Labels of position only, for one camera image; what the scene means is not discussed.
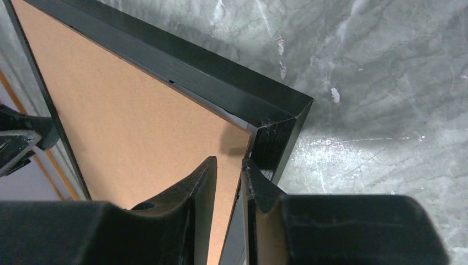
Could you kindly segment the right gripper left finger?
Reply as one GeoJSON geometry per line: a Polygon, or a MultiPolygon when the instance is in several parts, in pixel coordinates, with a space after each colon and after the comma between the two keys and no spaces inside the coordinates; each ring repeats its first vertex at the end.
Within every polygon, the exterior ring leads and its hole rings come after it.
{"type": "Polygon", "coordinates": [[[2,264],[206,264],[217,159],[132,209],[104,201],[1,202],[2,264]]]}

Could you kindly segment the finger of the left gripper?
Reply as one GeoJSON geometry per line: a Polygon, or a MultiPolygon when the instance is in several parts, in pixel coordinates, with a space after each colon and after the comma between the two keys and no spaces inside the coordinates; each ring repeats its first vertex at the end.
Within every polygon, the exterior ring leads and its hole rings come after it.
{"type": "Polygon", "coordinates": [[[25,115],[1,104],[1,177],[30,163],[34,146],[48,150],[59,139],[52,118],[25,115]]]}

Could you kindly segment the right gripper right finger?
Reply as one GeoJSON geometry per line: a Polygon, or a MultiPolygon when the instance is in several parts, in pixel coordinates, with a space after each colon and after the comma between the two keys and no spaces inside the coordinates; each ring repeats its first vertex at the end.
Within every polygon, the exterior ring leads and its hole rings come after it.
{"type": "Polygon", "coordinates": [[[449,264],[427,212],[405,195],[287,194],[242,162],[247,264],[449,264]]]}

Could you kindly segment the black picture frame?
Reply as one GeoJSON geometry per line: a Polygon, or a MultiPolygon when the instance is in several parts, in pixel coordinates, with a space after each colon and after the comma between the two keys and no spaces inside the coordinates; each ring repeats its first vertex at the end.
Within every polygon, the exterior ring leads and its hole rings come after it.
{"type": "MultiPolygon", "coordinates": [[[[251,138],[244,158],[278,183],[311,97],[99,1],[25,2],[245,129],[251,138]]],[[[79,186],[86,198],[93,199],[12,3],[4,5],[26,59],[58,123],[79,186]]],[[[242,264],[246,255],[240,177],[218,264],[242,264]]]]}

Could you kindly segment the brown backing board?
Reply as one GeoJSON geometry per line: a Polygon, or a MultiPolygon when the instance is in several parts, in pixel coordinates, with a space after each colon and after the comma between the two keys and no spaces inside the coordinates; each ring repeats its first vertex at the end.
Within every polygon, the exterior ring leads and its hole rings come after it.
{"type": "Polygon", "coordinates": [[[25,1],[13,1],[91,197],[130,209],[217,158],[218,264],[251,135],[25,1]]]}

